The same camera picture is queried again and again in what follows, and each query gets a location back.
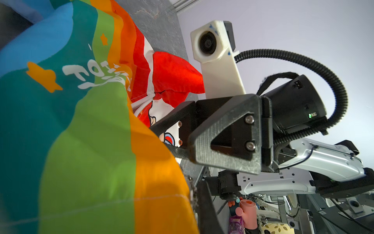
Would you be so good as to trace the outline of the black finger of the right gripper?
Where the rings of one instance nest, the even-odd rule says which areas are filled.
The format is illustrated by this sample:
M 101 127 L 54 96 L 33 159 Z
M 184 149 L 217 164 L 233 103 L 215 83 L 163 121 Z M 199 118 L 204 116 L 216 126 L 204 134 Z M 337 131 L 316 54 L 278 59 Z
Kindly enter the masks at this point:
M 173 109 L 164 118 L 156 122 L 150 127 L 150 130 L 158 137 L 166 132 L 170 127 L 179 121 L 190 122 L 191 129 L 188 130 L 187 137 L 192 133 L 192 128 L 196 126 L 196 121 L 191 121 L 191 119 L 196 116 L 196 102 L 195 101 L 185 101 L 179 104 L 175 109 Z M 187 146 L 176 147 L 164 143 L 167 149 L 172 153 L 175 158 L 180 158 L 183 160 L 189 159 L 189 153 Z

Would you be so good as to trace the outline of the colourful rainbow kids jacket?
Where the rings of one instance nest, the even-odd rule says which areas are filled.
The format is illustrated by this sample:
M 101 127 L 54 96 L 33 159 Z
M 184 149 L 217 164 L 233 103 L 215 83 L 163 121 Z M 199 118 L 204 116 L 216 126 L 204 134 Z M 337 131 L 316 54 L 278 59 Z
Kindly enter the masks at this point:
M 198 233 L 177 126 L 151 127 L 201 73 L 115 1 L 4 4 L 32 26 L 1 50 L 1 233 Z

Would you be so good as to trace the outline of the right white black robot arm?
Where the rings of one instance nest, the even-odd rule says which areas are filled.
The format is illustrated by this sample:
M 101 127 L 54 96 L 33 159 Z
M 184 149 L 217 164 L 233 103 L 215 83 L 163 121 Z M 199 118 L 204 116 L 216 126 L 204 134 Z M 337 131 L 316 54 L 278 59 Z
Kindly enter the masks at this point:
M 186 101 L 151 126 L 156 135 L 180 122 L 176 158 L 219 167 L 206 178 L 213 196 L 228 201 L 249 194 L 319 194 L 354 197 L 374 188 L 374 172 L 362 166 L 350 145 L 306 138 L 272 142 L 272 103 L 247 95 L 240 82 L 204 81 L 206 100 Z

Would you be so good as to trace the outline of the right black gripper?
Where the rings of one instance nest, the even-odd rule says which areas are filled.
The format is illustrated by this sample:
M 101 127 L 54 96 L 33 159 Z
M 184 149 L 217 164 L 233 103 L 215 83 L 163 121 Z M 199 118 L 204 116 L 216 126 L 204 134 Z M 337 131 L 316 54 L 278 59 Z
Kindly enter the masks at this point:
M 193 163 L 257 175 L 273 153 L 271 101 L 254 94 L 196 101 L 196 121 L 181 121 Z

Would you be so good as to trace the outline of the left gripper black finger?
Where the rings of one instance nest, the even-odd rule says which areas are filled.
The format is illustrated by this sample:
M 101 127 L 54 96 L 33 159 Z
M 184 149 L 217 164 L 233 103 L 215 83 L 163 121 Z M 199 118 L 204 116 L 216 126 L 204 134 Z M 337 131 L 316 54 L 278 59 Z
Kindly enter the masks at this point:
M 207 182 L 200 181 L 194 189 L 194 209 L 198 214 L 200 234 L 224 234 L 214 210 Z

